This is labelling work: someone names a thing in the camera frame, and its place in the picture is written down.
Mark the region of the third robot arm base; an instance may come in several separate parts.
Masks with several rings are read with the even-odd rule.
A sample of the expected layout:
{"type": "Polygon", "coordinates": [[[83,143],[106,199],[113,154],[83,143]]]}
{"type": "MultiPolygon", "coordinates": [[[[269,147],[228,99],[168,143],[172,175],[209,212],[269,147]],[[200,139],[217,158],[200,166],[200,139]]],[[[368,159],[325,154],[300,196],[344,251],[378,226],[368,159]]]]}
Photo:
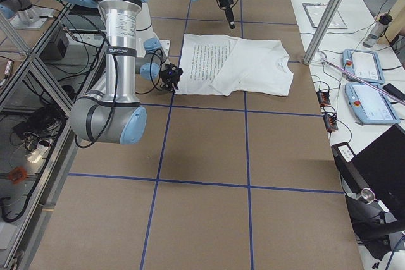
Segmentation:
{"type": "Polygon", "coordinates": [[[49,8],[36,8],[31,0],[1,0],[1,13],[17,29],[40,29],[53,16],[53,11],[49,8]]]}

